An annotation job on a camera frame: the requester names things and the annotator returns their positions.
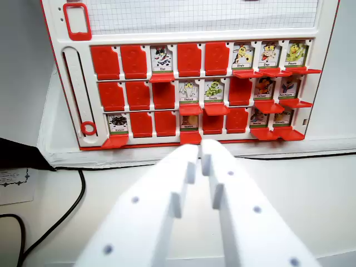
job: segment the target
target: black wire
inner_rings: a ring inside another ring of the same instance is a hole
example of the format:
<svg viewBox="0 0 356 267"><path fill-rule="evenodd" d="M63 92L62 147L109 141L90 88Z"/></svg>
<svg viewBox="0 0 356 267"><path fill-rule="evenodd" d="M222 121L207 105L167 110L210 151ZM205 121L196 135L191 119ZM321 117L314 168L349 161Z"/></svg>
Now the black wire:
<svg viewBox="0 0 356 267"><path fill-rule="evenodd" d="M20 252L18 254L18 260L17 260L17 267L22 266L22 255L24 252L24 246L26 244L26 228L24 226L23 220L16 214L0 214L0 219L1 218L7 218L7 217L12 217L15 218L18 221L18 224L20 225L20 230L21 230L21 247L20 247Z"/></svg>
<svg viewBox="0 0 356 267"><path fill-rule="evenodd" d="M5 218L5 217L13 217L13 218L15 218L18 221L19 225L20 225L20 229L21 229L21 248L20 248L20 252L19 252L19 255L18 255L17 267L21 267L22 266L22 264L24 263L24 261L27 258L27 256L44 239L46 239L46 237L49 236L51 234L51 232L53 232L71 214L71 212L76 208L76 206L78 206L78 204L82 200L82 198L84 196L84 193L85 193L85 189L86 189L86 183L85 183L85 178L84 178L83 171L82 170L78 170L78 172L79 172L80 180L82 182L82 190L80 191L80 194L79 194L77 200L73 203L73 205L70 207L70 209L51 228L49 228L45 232L45 234L43 234L32 246L30 246L26 251L24 251L24 247L25 247L25 244L26 244L26 228L24 226L24 223L23 223L22 219L16 214L0 214L0 218Z"/></svg>

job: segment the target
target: white plastic grid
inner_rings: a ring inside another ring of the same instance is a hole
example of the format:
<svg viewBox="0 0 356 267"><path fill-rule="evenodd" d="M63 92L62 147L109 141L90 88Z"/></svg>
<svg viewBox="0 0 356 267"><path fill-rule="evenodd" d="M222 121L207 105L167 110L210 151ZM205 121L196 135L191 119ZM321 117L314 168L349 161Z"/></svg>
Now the white plastic grid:
<svg viewBox="0 0 356 267"><path fill-rule="evenodd" d="M93 34L312 28L318 0L82 0Z"/></svg>

